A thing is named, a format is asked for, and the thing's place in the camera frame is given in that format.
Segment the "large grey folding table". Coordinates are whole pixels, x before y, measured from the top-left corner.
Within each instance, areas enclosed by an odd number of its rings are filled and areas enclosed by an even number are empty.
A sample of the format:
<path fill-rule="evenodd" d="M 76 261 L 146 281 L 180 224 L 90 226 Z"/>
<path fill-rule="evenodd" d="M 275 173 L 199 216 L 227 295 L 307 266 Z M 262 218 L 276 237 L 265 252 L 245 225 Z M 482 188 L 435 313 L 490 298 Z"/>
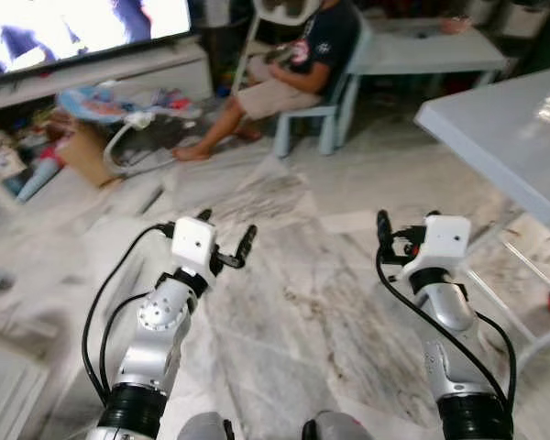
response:
<path fill-rule="evenodd" d="M 522 216 L 530 216 L 550 232 L 550 125 L 534 116 L 548 95 L 550 70 L 531 72 L 426 101 L 416 122 L 507 196 L 497 221 L 469 239 L 468 252 L 488 243 L 501 244 L 550 293 L 550 277 L 499 237 Z"/>

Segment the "flat screen television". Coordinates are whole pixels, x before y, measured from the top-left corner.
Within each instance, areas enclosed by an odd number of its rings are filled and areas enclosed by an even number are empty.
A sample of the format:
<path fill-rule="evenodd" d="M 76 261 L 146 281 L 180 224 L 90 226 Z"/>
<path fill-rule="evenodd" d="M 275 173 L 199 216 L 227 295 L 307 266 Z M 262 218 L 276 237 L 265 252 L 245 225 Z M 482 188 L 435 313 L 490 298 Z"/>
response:
<path fill-rule="evenodd" d="M 192 30 L 191 0 L 0 0 L 0 81 Z"/>

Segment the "seated child in dark shirt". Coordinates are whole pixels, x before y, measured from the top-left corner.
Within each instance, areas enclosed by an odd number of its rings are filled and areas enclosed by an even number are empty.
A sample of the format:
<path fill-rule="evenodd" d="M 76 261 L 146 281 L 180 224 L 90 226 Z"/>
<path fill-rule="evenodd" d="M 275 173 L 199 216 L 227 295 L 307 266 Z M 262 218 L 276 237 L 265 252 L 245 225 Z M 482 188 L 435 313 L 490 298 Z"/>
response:
<path fill-rule="evenodd" d="M 250 56 L 251 84 L 229 97 L 203 138 L 175 147 L 171 155 L 179 162 L 208 160 L 228 136 L 262 138 L 251 122 L 319 105 L 345 72 L 359 32 L 358 10 L 350 0 L 321 0 L 298 38 Z"/>

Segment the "white television stand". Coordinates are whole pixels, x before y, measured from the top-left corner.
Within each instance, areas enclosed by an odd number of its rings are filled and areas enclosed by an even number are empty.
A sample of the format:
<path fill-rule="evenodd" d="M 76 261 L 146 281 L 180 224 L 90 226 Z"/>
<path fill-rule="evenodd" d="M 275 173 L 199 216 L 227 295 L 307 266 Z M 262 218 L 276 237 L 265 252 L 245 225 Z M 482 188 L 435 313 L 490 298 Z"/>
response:
<path fill-rule="evenodd" d="M 157 48 L 65 67 L 46 76 L 33 75 L 0 84 L 0 108 L 43 99 L 78 85 L 113 80 L 176 88 L 194 100 L 208 99 L 214 93 L 209 58 L 198 43 L 187 38 L 179 43 L 162 43 Z"/>

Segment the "white high chair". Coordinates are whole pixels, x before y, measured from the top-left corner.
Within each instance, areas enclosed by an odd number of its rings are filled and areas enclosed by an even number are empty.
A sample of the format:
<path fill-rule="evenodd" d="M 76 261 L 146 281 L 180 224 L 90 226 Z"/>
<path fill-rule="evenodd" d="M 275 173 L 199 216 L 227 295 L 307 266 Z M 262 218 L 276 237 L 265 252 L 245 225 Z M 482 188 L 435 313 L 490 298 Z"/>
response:
<path fill-rule="evenodd" d="M 242 88 L 246 79 L 248 60 L 251 55 L 259 54 L 267 48 L 266 43 L 257 43 L 255 38 L 259 25 L 270 22 L 281 26 L 295 27 L 303 25 L 312 17 L 323 0 L 250 0 L 254 12 L 249 20 L 249 29 L 243 38 L 240 58 L 234 71 L 233 82 L 230 84 L 230 93 L 236 93 Z"/>

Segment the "grey robot right leg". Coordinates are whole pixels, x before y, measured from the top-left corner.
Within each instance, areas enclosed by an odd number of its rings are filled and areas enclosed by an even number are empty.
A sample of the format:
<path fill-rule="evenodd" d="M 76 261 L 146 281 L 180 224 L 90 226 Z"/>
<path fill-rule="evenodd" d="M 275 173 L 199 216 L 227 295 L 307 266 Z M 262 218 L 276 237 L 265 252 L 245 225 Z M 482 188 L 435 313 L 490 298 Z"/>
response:
<path fill-rule="evenodd" d="M 303 424 L 301 440 L 374 440 L 374 436 L 349 414 L 321 411 Z"/>

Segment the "blue and white baby bouncer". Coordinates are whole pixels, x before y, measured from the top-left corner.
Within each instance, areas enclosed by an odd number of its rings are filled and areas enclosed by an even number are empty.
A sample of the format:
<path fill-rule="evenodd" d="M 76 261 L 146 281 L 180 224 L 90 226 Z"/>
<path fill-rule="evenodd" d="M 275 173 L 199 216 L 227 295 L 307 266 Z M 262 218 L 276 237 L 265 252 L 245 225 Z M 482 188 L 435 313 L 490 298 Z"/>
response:
<path fill-rule="evenodd" d="M 119 177 L 174 162 L 171 150 L 191 138 L 203 107 L 178 88 L 133 81 L 78 85 L 58 92 L 57 104 L 96 135 L 99 159 Z"/>

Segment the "brown paper bag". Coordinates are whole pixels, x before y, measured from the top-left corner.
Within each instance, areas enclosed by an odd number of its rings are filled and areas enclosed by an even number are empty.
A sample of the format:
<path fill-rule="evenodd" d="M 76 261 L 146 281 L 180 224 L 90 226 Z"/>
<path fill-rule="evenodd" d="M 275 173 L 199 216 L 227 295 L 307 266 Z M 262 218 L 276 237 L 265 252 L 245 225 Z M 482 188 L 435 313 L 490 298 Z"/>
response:
<path fill-rule="evenodd" d="M 103 188 L 119 180 L 104 159 L 106 139 L 81 121 L 72 121 L 67 135 L 59 139 L 56 152 L 67 168 L 78 172 L 92 187 Z"/>

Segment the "grey robot left leg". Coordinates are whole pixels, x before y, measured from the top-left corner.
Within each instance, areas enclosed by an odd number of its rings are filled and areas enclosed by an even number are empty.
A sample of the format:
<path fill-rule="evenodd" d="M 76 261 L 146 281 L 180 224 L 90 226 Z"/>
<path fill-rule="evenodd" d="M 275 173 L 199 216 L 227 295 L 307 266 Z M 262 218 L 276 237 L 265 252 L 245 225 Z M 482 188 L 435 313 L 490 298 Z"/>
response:
<path fill-rule="evenodd" d="M 176 440 L 235 440 L 232 422 L 220 413 L 193 415 L 184 423 Z"/>

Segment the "small grey table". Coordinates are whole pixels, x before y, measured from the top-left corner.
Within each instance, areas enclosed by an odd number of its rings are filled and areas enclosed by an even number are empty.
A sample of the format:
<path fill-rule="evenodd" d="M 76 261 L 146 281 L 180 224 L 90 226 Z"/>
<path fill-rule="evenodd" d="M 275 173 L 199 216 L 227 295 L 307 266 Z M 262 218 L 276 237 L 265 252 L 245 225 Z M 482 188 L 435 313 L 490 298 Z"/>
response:
<path fill-rule="evenodd" d="M 354 63 L 357 75 L 479 72 L 485 85 L 507 68 L 507 58 L 473 27 L 446 34 L 439 18 L 371 18 L 371 42 Z"/>

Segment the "grey robot leg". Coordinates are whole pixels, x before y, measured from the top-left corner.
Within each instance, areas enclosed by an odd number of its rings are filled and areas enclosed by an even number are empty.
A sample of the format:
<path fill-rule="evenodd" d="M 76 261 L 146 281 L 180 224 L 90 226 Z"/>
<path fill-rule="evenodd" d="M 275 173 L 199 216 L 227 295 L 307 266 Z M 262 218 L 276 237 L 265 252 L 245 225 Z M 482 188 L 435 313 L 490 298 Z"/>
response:
<path fill-rule="evenodd" d="M 232 422 L 220 413 L 193 415 L 184 423 L 176 440 L 235 440 Z"/>
<path fill-rule="evenodd" d="M 374 440 L 374 436 L 349 414 L 321 411 L 303 424 L 301 440 Z"/>

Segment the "pile of toys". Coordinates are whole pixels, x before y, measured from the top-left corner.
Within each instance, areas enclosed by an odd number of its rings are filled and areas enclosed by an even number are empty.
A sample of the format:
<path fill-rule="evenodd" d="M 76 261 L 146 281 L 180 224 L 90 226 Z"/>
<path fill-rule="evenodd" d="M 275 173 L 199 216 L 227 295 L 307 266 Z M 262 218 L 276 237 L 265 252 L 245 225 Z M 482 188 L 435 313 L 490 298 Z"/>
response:
<path fill-rule="evenodd" d="M 0 135 L 0 203 L 24 204 L 64 168 L 49 144 L 43 155 L 23 160 L 16 143 Z"/>

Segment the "light blue plastic chair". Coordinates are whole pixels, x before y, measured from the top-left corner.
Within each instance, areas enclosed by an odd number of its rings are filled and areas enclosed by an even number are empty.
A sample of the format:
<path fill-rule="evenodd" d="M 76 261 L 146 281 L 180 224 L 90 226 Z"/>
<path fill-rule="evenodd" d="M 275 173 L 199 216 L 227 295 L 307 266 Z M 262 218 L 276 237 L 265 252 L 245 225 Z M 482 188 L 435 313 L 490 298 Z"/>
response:
<path fill-rule="evenodd" d="M 291 152 L 292 120 L 300 120 L 300 118 L 316 118 L 320 122 L 318 152 L 321 155 L 333 155 L 345 143 L 347 130 L 351 125 L 355 93 L 358 91 L 358 86 L 354 85 L 358 77 L 358 67 L 366 58 L 366 49 L 372 35 L 371 26 L 362 13 L 357 11 L 356 16 L 359 27 L 355 47 L 331 93 L 326 96 L 321 105 L 278 114 L 275 135 L 272 139 L 272 154 L 278 158 L 287 158 Z"/>

